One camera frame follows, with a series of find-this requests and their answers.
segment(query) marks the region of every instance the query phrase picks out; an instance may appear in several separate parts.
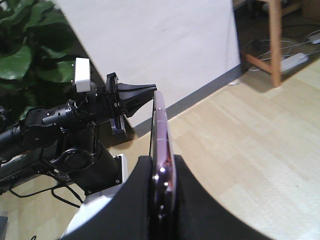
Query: black cable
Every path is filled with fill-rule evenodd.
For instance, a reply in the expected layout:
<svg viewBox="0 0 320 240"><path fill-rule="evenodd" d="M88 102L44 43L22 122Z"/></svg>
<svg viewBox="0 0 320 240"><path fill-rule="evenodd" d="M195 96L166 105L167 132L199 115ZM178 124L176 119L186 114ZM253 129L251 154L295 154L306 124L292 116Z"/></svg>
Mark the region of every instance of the black cable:
<svg viewBox="0 0 320 240"><path fill-rule="evenodd" d="M55 179L57 182L60 183L61 187L67 188L73 194L73 196L75 196L75 198L79 200L80 203L82 203L82 204L84 203L84 201L81 199L79 194L76 193L76 191L73 190L65 181L62 181L60 178L53 176L53 175L49 175L49 174L45 174L45 175Z"/></svg>
<svg viewBox="0 0 320 240"><path fill-rule="evenodd" d="M27 194L27 195L19 195L18 193L16 193L16 192L13 191L12 189L9 189L9 192L12 193L13 195L15 195L16 197L18 197L18 198L20 198L20 199L23 199L23 198L28 198L28 197L31 197L31 196L34 196L34 195L37 195L37 194L40 194L40 193L49 191L49 190L55 188L56 186L48 187L48 188L43 189L43 190L41 190L41 191L37 191L37 192L31 193L31 194Z"/></svg>
<svg viewBox="0 0 320 240"><path fill-rule="evenodd" d="M73 104L76 104L77 102L76 101L72 102L71 100L68 100L67 104L70 106L70 108L72 108L72 110L78 110L86 101L88 101L88 94L87 93L85 93L85 99L82 100L78 106L74 106Z"/></svg>
<svg viewBox="0 0 320 240"><path fill-rule="evenodd" d="M100 155L97 157L97 159L99 159L99 158L101 157L104 149L105 149L106 151L108 151L108 150L105 148L104 144L100 141L100 139L95 135L94 132L91 132L88 128L87 128L87 130L88 130L89 133L94 137L94 140L97 141L98 144L99 144L99 149L98 149L96 152L92 153L91 156L95 156L95 155L97 155L97 154L100 154Z"/></svg>
<svg viewBox="0 0 320 240"><path fill-rule="evenodd" d="M16 193L15 191L13 191L12 189L9 189L9 192L12 193L14 196L16 196L16 197L18 197L18 198L28 198L28 197L31 197L31 196L34 196L34 195L37 195L37 194L40 194L40 193L43 193L43 192L46 192L46 191L51 190L51 194L52 194L52 196L53 196L54 198L56 198L56 199L58 199L58 200L60 200L60 201L62 201L62 202L64 202L64 203L66 203L66 204L69 204L69 205L71 205L71 206L73 206L73 207L80 208L79 205L77 205L77 204L75 204L75 203L72 203L72 202L70 202L70 201L68 201L68 200L66 200L66 199L64 199L64 198L56 195L55 192L54 192L55 189L59 189L59 188L65 187L65 188L67 188L67 189L73 194L73 196L75 196L75 198L77 198L77 199L80 201L81 204L83 204L84 201L81 199L81 197L79 196L79 194L76 193L76 191L74 191L70 186L68 186L68 185L66 184L65 181L62 181L62 180L59 179L58 177L52 176L52 175L49 175L49 174L44 174L44 175L55 179L59 184L57 184L57 185L55 185L55 186L52 186L52 187L48 187L48 188L46 188L46 189L43 189L43 190L40 190L40 191L37 191L37 192L34 192L34 193L31 193L31 194L27 194L27 195L20 195L20 194Z"/></svg>
<svg viewBox="0 0 320 240"><path fill-rule="evenodd" d="M54 198L56 198L56 199L58 199L58 200L60 200L60 201L62 201L62 202L64 202L64 203L66 203L66 204L69 204L69 205L71 205L71 206L73 206L73 207L76 207L76 208L80 208L79 205L77 205L77 204L75 204L75 203L73 203L73 202L70 202L70 201L68 201L68 200L66 200L66 199L64 199L64 198L56 195L55 189L51 189L51 194L52 194L52 196L53 196Z"/></svg>
<svg viewBox="0 0 320 240"><path fill-rule="evenodd" d="M96 136L95 134L95 128L93 127L93 132L90 132L94 139L99 143L100 149L98 152L100 152L99 156L97 157L97 159L99 159L102 155L102 153L104 152L104 150L108 151L107 148L105 147L105 145L100 141L99 137L100 137L100 131L98 131L98 136Z"/></svg>

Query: wire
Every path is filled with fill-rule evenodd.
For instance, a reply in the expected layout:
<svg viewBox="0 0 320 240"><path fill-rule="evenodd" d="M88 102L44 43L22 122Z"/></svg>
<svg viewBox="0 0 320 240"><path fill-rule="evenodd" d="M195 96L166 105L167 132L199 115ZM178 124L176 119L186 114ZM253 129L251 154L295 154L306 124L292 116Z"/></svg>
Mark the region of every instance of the wire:
<svg viewBox="0 0 320 240"><path fill-rule="evenodd" d="M37 195L37 194L40 194L40 193L49 191L49 190L51 190L51 189L53 189L53 188L55 188L55 187L57 187L57 185L56 185L56 186L52 186L52 187L48 187L48 188L43 189L43 190L41 190L41 191L36 191L36 192L34 192L34 193L31 193L31 194L27 194L27 195L19 195L18 193L16 193L16 192L13 191L12 189L9 189L9 192L12 193L13 195L15 195L16 197L23 199L23 198L32 197L32 196L34 196L34 195Z"/></svg>
<svg viewBox="0 0 320 240"><path fill-rule="evenodd" d="M56 199L64 202L65 204L69 204L69 205L71 205L71 206L73 206L73 207L80 208L79 205L77 205L77 204L75 204L75 203L73 203L73 202L70 202L70 201L68 201L68 200L66 200L66 199L64 199L64 198L56 195L56 193L55 193L55 188L54 188L54 189L51 189L51 195L52 195L54 198L56 198Z"/></svg>
<svg viewBox="0 0 320 240"><path fill-rule="evenodd" d="M312 36L313 34L316 34L316 33L319 33L319 32L320 32L320 29L309 33L307 36L304 37L304 39L302 40L302 42L304 42L306 39L308 39L308 37Z"/></svg>
<svg viewBox="0 0 320 240"><path fill-rule="evenodd" d="M31 196L34 196L34 195L37 195L37 194L40 194L40 193L43 193L43 192L46 192L46 191L51 190L51 194L52 194L52 196L53 196L54 198L56 198L56 199L58 199L58 200L60 200L60 201L62 201L62 202L64 202L64 203L66 203L66 204L69 204L69 205L71 205L71 206L73 206L73 207L80 208L79 205L77 205L77 204L75 204L75 203L73 203L73 202L70 202L70 201L68 201L68 200L66 200L66 199L64 199L64 198L56 195L56 193L55 193L55 190L56 190L56 189L59 189L59 188L67 188L67 189L73 194L73 196L75 196L75 198L77 198L77 199L80 201L81 204L84 202L84 201L81 199L81 197L76 193L76 191L74 191L70 186L68 186L65 181L62 181L62 180L59 179L58 177L52 176L52 175L49 175L49 174L43 174L43 175L46 175L46 176L48 176L48 177L51 177L51 178L55 179L55 180L58 182L58 184L55 185L55 186L48 187L48 188L46 188L46 189L43 189L43 190L40 190L40 191L31 193L31 194L27 194L27 195L20 195L20 194L16 193L15 191L13 191L12 189L9 189L9 192L12 193L13 195L15 195L15 196L18 197L18 198L28 198L28 197L31 197Z"/></svg>
<svg viewBox="0 0 320 240"><path fill-rule="evenodd" d="M91 132L89 128L87 128L87 130L88 130L89 133L93 136L94 140L96 140L96 141L98 142L98 144L99 144L99 149L96 150L96 152L91 153L91 154L90 154L89 152L87 152L87 153L89 153L90 156L95 156L95 155L97 155L97 154L100 154L100 155L98 156L98 158L100 158L100 157L101 157L101 154L103 153L103 150L106 149L106 148L105 148L104 144L100 141L100 139L95 135L94 132Z"/></svg>
<svg viewBox="0 0 320 240"><path fill-rule="evenodd" d="M251 43L253 43L255 40L250 40L250 41L248 41L244 46L243 46L243 49L244 49L244 51L246 52L246 48L251 44Z"/></svg>
<svg viewBox="0 0 320 240"><path fill-rule="evenodd" d="M68 106L70 106L70 108L72 110L76 111L84 104L84 102L87 102L87 101L88 101L88 94L85 93L85 98L80 102L80 104L78 106L76 106L76 104L77 104L76 101L72 101L70 99L67 101L67 104L68 104Z"/></svg>
<svg viewBox="0 0 320 240"><path fill-rule="evenodd" d="M288 40L282 40L281 42L293 44L292 41L288 41ZM310 42L311 42L311 41L305 41L305 42L298 43L298 44L295 44L295 45L282 47L282 48L281 48L282 50L283 50L283 49L289 49L289 48L290 48L290 49L289 49L289 51L286 52L286 54L281 55L281 57L290 57L290 56L293 56L293 54L289 54L289 53L292 51L292 49L293 49L294 47L298 47L298 46L301 46L301 45L304 45L304 44L308 44L308 43L310 43ZM267 51L267 52L265 52L265 53L257 56L256 58L259 59L259 58L261 58L261 57L263 57L263 56L265 56L265 55L267 55L267 54L270 54L271 52L272 52L272 51ZM270 60L270 59L271 59L271 57L268 57L268 58L265 58L265 59L261 59L261 61L268 61L268 60ZM248 67L248 71L250 71L250 72L256 72L256 71L259 71L259 70L261 70L261 68L259 68L259 67L257 67L256 69L249 69L249 67Z"/></svg>
<svg viewBox="0 0 320 240"><path fill-rule="evenodd" d="M314 51L314 52L311 52L311 53L308 53L308 54L306 54L307 56L309 56L309 55L311 55L311 54L315 54L315 53L320 53L320 50L318 50L318 51Z"/></svg>
<svg viewBox="0 0 320 240"><path fill-rule="evenodd" d="M294 24L294 25L288 25L283 26L282 28L292 28L292 27L320 27L320 24Z"/></svg>

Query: wooden table leg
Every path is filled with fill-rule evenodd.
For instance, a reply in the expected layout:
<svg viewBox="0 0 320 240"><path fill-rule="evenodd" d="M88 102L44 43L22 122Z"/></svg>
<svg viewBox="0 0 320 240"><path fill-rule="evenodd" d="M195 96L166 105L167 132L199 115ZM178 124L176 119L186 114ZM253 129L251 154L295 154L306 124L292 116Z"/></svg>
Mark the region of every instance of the wooden table leg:
<svg viewBox="0 0 320 240"><path fill-rule="evenodd" d="M271 78L276 88L281 85L281 0L269 0L269 28L271 45Z"/></svg>

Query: white sensor box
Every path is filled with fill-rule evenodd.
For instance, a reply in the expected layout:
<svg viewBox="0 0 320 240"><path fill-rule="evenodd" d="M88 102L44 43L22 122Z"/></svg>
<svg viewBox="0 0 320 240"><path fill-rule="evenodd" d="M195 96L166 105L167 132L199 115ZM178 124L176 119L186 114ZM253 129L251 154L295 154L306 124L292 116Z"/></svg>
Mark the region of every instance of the white sensor box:
<svg viewBox="0 0 320 240"><path fill-rule="evenodd" d="M289 70L299 64L308 61L308 56L302 52L299 52L293 56L290 56L281 61L281 72Z"/></svg>
<svg viewBox="0 0 320 240"><path fill-rule="evenodd" d="M88 58L75 59L74 83L77 93L90 92L90 60Z"/></svg>

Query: green leaf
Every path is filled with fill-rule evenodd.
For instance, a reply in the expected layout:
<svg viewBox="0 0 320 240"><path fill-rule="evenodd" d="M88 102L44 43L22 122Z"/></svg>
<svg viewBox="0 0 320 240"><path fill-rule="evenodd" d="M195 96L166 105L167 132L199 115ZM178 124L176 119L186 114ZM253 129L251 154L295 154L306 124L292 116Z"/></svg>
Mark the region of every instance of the green leaf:
<svg viewBox="0 0 320 240"><path fill-rule="evenodd" d="M37 75L48 82L69 83L73 79L75 61L60 61L49 69L36 68Z"/></svg>
<svg viewBox="0 0 320 240"><path fill-rule="evenodd" d="M6 4L9 9L15 10L20 0L7 0Z"/></svg>
<svg viewBox="0 0 320 240"><path fill-rule="evenodd" d="M45 15L45 19L39 23L39 26L51 25L51 24L65 24L67 25L68 22L65 16L59 12L48 12Z"/></svg>
<svg viewBox="0 0 320 240"><path fill-rule="evenodd" d="M38 2L37 4L32 6L31 15L28 23L24 26L24 30L37 25L44 18L44 13L48 10L53 9L53 7L54 4L50 1Z"/></svg>
<svg viewBox="0 0 320 240"><path fill-rule="evenodd" d="M34 40L51 58L58 59L70 53L76 36L68 25L55 23L31 28Z"/></svg>
<svg viewBox="0 0 320 240"><path fill-rule="evenodd" d="M0 7L0 19L7 18L11 15L9 10L4 10L2 7Z"/></svg>
<svg viewBox="0 0 320 240"><path fill-rule="evenodd" d="M15 91L7 93L0 98L1 105L8 111L12 120L17 121L20 119L21 113L29 105L28 99L25 97L23 91Z"/></svg>
<svg viewBox="0 0 320 240"><path fill-rule="evenodd" d="M36 106L26 106L22 112L20 113L19 117L17 117L17 120L22 120L25 119L27 116L27 113L29 112L30 109L34 108Z"/></svg>
<svg viewBox="0 0 320 240"><path fill-rule="evenodd" d="M37 98L37 106L54 107L65 104L68 100L65 88L71 86L70 83L56 83L50 81L39 81L37 85L30 89Z"/></svg>
<svg viewBox="0 0 320 240"><path fill-rule="evenodd" d="M24 97L28 101L28 106L37 107L37 97L31 91L25 91Z"/></svg>
<svg viewBox="0 0 320 240"><path fill-rule="evenodd" d="M21 80L28 71L31 61L31 50L26 45L15 54L0 58L0 78Z"/></svg>
<svg viewBox="0 0 320 240"><path fill-rule="evenodd" d="M11 27L19 23L30 13L30 9L35 0L20 0L16 6L14 13L11 16L0 19L0 24L6 27Z"/></svg>
<svg viewBox="0 0 320 240"><path fill-rule="evenodd" d="M7 89L7 90L17 90L17 89L23 89L27 87L25 82L21 82L18 80L5 80L0 79L0 87Z"/></svg>
<svg viewBox="0 0 320 240"><path fill-rule="evenodd" d="M37 84L37 76L33 69L29 68L22 79L22 83L27 87Z"/></svg>
<svg viewBox="0 0 320 240"><path fill-rule="evenodd" d="M25 43L26 37L24 27L29 20L29 15L24 16L24 18L15 25L12 25L7 30L7 43L10 48L14 48L16 45L20 46Z"/></svg>

